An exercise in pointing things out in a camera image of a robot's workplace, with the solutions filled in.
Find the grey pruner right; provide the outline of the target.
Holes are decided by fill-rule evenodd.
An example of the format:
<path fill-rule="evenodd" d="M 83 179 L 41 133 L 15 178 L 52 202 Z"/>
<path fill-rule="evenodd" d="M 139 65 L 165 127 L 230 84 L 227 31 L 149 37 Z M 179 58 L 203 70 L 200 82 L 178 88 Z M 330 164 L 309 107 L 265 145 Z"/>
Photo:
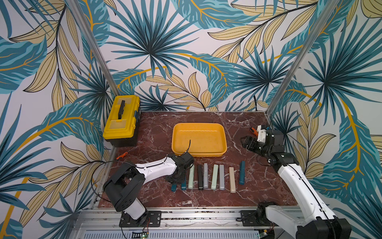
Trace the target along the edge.
<path fill-rule="evenodd" d="M 225 190 L 224 165 L 219 165 L 219 189 Z"/>

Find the beige pruner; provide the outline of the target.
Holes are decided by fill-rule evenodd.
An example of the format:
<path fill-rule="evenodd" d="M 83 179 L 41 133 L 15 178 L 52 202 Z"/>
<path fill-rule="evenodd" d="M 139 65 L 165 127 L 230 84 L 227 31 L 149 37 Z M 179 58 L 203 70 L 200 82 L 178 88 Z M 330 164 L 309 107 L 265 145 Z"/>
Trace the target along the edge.
<path fill-rule="evenodd" d="M 229 167 L 229 184 L 230 193 L 236 193 L 235 170 L 233 167 Z"/>

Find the yellow plastic storage tray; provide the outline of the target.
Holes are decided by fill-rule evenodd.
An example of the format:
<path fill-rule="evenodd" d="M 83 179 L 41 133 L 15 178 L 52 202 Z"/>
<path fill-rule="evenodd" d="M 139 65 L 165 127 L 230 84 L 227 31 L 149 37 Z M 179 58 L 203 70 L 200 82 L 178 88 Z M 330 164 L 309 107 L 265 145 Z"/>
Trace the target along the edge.
<path fill-rule="evenodd" d="M 224 127 L 219 123 L 184 122 L 173 128 L 172 151 L 193 157 L 221 157 L 227 152 Z"/>

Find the left aluminium corner post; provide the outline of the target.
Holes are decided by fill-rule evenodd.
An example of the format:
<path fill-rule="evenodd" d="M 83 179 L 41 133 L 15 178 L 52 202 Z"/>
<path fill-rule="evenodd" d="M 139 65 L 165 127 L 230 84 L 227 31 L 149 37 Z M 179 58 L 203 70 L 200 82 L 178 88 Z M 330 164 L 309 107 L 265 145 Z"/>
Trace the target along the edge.
<path fill-rule="evenodd" d="M 88 42 L 88 45 L 90 47 L 90 50 L 93 52 L 93 55 L 95 57 L 95 60 L 98 63 L 98 66 L 100 67 L 103 75 L 105 76 L 105 79 L 113 92 L 115 96 L 119 96 L 120 92 L 117 88 L 117 85 L 115 84 L 115 81 L 113 79 L 113 76 L 104 60 L 104 57 L 102 56 L 101 50 L 98 46 L 98 43 L 96 42 L 96 39 L 94 37 L 94 34 L 91 30 L 91 25 L 88 24 L 86 17 L 79 5 L 78 1 L 75 0 L 68 0 L 67 4 L 69 8 L 71 9 L 73 16 L 75 20 L 77 21 L 80 30 L 84 34 L 84 37 L 86 41 Z"/>

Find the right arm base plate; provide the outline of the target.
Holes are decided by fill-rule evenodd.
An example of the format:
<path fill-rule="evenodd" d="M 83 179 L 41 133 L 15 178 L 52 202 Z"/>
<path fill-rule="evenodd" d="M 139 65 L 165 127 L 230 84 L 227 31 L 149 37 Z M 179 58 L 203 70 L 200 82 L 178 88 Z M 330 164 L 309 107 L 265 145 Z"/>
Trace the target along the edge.
<path fill-rule="evenodd" d="M 266 213 L 263 211 L 255 210 L 243 210 L 240 211 L 240 216 L 236 218 L 236 221 L 241 222 L 244 227 L 273 227 L 278 226 L 269 221 L 266 217 Z"/>

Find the aluminium corner post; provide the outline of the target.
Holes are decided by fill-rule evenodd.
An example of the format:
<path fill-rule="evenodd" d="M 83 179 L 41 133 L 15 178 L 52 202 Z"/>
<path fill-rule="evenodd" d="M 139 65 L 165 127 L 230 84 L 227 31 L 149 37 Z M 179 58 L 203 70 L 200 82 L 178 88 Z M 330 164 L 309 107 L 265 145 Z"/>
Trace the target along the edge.
<path fill-rule="evenodd" d="M 94 37 L 94 34 L 91 30 L 91 25 L 88 24 L 86 17 L 79 5 L 78 1 L 75 0 L 68 0 L 67 4 L 69 8 L 71 9 L 73 16 L 75 20 L 77 21 L 80 30 L 84 34 L 84 37 L 86 41 L 88 42 L 88 45 L 90 47 L 90 50 L 93 52 L 93 55 L 95 57 L 95 60 L 98 63 L 98 66 L 100 67 L 103 75 L 105 76 L 105 79 L 113 92 L 115 96 L 119 96 L 120 92 L 117 88 L 117 85 L 115 84 L 115 81 L 113 79 L 113 76 L 104 60 L 104 57 L 102 56 L 101 50 L 98 46 L 98 43 L 96 42 L 96 39 Z"/>
<path fill-rule="evenodd" d="M 324 7 L 322 14 L 317 18 L 317 23 L 313 26 L 311 33 L 307 36 L 306 41 L 304 42 L 304 45 L 301 47 L 301 50 L 296 56 L 295 61 L 291 65 L 291 68 L 287 72 L 286 77 L 284 78 L 283 82 L 280 84 L 277 92 L 275 93 L 268 109 L 266 110 L 265 114 L 267 116 L 267 119 L 271 121 L 271 116 L 275 111 L 275 108 L 280 101 L 280 99 L 283 96 L 283 93 L 285 92 L 286 88 L 288 87 L 290 81 L 292 80 L 292 77 L 294 76 L 296 70 L 298 69 L 299 65 L 303 61 L 304 57 L 307 55 L 309 50 L 311 49 L 312 45 L 320 35 L 321 31 L 325 27 L 326 22 L 330 18 L 332 12 L 336 9 L 336 6 L 338 5 L 339 0 L 336 1 L 329 1 L 328 4 Z"/>

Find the aluminium front rail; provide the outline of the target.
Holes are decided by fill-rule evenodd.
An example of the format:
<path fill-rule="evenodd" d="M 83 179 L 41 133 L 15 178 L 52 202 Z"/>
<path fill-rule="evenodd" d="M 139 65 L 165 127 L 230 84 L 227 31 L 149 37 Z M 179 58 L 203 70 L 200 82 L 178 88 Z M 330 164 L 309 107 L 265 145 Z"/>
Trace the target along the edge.
<path fill-rule="evenodd" d="M 120 227 L 121 213 L 111 208 L 85 210 L 71 227 L 71 239 L 139 239 L 147 233 L 149 239 L 259 239 L 261 232 L 270 229 L 276 239 L 291 239 L 292 226 L 304 226 L 306 220 L 298 206 L 279 208 L 282 218 L 273 226 L 246 227 L 238 218 L 244 211 L 256 207 L 190 207 L 149 208 L 156 213 L 148 228 Z"/>

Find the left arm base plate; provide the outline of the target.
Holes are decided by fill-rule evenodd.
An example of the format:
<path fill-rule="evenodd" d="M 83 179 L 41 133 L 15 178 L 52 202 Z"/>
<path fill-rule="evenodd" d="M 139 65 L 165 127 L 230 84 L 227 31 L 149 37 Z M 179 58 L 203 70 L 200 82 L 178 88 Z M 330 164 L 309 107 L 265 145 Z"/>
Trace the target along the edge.
<path fill-rule="evenodd" d="M 133 219 L 130 215 L 125 212 L 121 212 L 121 218 L 119 222 L 120 228 L 143 228 L 145 227 L 153 227 L 159 228 L 161 223 L 161 211 L 146 211 L 142 216 L 138 219 Z"/>

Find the dark teal pruner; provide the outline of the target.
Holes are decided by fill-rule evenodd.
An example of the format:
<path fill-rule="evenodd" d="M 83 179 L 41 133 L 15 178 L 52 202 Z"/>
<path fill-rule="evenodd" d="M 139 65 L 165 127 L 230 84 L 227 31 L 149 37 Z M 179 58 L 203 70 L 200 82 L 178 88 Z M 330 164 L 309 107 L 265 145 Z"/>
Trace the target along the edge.
<path fill-rule="evenodd" d="M 172 191 L 172 192 L 176 192 L 176 190 L 177 190 L 177 184 L 173 184 L 173 185 L 171 186 L 171 191 Z"/>
<path fill-rule="evenodd" d="M 239 184 L 244 185 L 245 183 L 245 161 L 240 162 L 240 172 L 239 172 Z"/>
<path fill-rule="evenodd" d="M 186 183 L 186 180 L 181 184 L 181 190 L 182 190 L 182 191 L 187 190 L 187 183 Z"/>

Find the right aluminium corner post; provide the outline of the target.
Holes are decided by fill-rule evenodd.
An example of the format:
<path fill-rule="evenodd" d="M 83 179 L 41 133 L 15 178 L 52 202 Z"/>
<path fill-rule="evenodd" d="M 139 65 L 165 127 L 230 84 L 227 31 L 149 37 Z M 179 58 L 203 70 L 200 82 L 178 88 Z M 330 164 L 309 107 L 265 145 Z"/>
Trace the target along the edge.
<path fill-rule="evenodd" d="M 312 45 L 320 35 L 321 31 L 325 27 L 326 22 L 330 18 L 332 12 L 336 9 L 336 6 L 338 5 L 339 0 L 336 1 L 329 1 L 328 4 L 324 7 L 322 14 L 317 18 L 317 23 L 313 26 L 311 33 L 307 36 L 306 41 L 304 42 L 304 45 L 301 47 L 301 50 L 296 56 L 295 61 L 291 65 L 291 68 L 287 72 L 286 77 L 284 78 L 283 82 L 280 84 L 277 92 L 275 93 L 268 109 L 266 110 L 265 114 L 267 116 L 267 119 L 271 121 L 271 116 L 275 111 L 275 108 L 280 101 L 280 99 L 283 96 L 283 93 L 285 92 L 286 88 L 288 87 L 290 81 L 292 80 L 292 77 L 294 76 L 296 70 L 298 69 L 299 65 L 303 61 L 304 57 L 307 55 L 309 50 L 311 49 Z"/>

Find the yellow black toolbox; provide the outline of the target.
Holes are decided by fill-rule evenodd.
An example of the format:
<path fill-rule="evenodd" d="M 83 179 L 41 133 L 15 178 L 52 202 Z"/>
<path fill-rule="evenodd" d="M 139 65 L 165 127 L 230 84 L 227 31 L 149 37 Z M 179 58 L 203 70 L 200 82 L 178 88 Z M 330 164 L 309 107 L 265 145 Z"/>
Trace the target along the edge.
<path fill-rule="evenodd" d="M 140 115 L 138 96 L 115 97 L 103 131 L 103 138 L 114 147 L 135 147 L 138 142 Z"/>

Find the grey pruner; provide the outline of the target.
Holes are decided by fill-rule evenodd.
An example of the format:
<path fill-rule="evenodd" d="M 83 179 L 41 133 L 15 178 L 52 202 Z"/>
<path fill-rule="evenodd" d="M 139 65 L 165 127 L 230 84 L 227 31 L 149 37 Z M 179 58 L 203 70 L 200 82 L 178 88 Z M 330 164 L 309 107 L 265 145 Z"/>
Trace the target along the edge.
<path fill-rule="evenodd" d="M 219 189 L 225 190 L 224 165 L 219 165 Z"/>
<path fill-rule="evenodd" d="M 207 189 L 209 187 L 209 170 L 208 170 L 208 164 L 204 163 L 204 169 L 203 169 L 203 187 Z"/>

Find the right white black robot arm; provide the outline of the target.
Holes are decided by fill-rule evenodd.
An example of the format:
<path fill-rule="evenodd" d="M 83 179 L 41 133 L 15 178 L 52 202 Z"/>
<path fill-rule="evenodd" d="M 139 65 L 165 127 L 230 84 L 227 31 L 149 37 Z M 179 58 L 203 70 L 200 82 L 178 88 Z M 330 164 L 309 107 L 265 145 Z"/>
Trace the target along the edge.
<path fill-rule="evenodd" d="M 281 227 L 295 239 L 348 239 L 352 228 L 323 202 L 305 177 L 296 157 L 285 152 L 284 136 L 278 130 L 259 128 L 257 137 L 240 139 L 243 148 L 268 160 L 286 183 L 304 216 L 301 220 L 271 202 L 258 205 L 256 219 Z"/>

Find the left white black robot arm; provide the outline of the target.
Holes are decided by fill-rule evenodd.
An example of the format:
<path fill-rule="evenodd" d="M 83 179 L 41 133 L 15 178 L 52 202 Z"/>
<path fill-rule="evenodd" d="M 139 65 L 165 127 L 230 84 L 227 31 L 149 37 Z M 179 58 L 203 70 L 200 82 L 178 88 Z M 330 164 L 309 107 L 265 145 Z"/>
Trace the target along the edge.
<path fill-rule="evenodd" d="M 141 225 L 147 219 L 147 209 L 137 198 L 142 186 L 161 177 L 171 184 L 182 184 L 193 164 L 194 158 L 188 152 L 180 156 L 170 153 L 144 164 L 127 161 L 104 184 L 103 191 L 117 212 L 124 212 Z"/>

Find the light green pruner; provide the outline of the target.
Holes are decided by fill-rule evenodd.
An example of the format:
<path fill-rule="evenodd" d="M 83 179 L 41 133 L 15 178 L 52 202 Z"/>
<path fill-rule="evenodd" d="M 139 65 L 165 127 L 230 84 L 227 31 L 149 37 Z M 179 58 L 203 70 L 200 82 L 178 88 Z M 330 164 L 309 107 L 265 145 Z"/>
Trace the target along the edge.
<path fill-rule="evenodd" d="M 192 165 L 189 172 L 189 183 L 188 183 L 188 189 L 194 188 L 194 175 L 195 175 L 195 166 Z"/>
<path fill-rule="evenodd" d="M 218 169 L 219 169 L 219 166 L 217 164 L 215 164 L 213 166 L 213 171 L 212 171 L 212 181 L 211 181 L 211 189 L 212 190 L 217 189 Z"/>

